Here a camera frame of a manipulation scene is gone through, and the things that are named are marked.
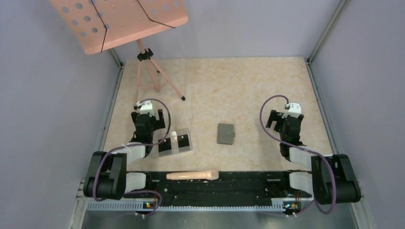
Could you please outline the grey leather card holder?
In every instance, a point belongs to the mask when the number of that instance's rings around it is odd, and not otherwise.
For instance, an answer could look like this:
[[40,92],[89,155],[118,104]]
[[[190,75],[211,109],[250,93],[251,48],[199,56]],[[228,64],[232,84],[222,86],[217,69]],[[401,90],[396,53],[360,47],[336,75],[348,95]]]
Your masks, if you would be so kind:
[[221,145],[232,145],[235,138],[233,124],[219,123],[217,129],[217,143]]

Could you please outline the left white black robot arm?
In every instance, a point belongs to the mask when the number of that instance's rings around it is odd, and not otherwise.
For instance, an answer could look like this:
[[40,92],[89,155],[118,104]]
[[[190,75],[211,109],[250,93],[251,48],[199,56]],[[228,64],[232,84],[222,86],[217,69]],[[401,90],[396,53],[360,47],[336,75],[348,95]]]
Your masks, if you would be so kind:
[[128,144],[108,152],[93,153],[83,186],[85,197],[96,201],[104,199],[119,200],[124,196],[127,187],[128,163],[144,158],[151,153],[153,134],[166,127],[163,110],[157,114],[132,112],[131,119],[135,131]]

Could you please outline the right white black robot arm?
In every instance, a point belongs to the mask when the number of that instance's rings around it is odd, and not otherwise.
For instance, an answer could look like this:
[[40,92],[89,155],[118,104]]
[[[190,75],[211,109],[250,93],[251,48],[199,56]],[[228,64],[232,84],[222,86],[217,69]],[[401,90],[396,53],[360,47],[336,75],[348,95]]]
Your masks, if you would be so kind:
[[280,191],[287,197],[294,196],[299,189],[314,196],[321,205],[355,203],[362,198],[361,189],[345,154],[319,156],[313,153],[300,139],[304,116],[285,115],[271,110],[266,127],[274,124],[280,136],[280,153],[290,162],[303,165],[307,172],[292,172],[280,183]]

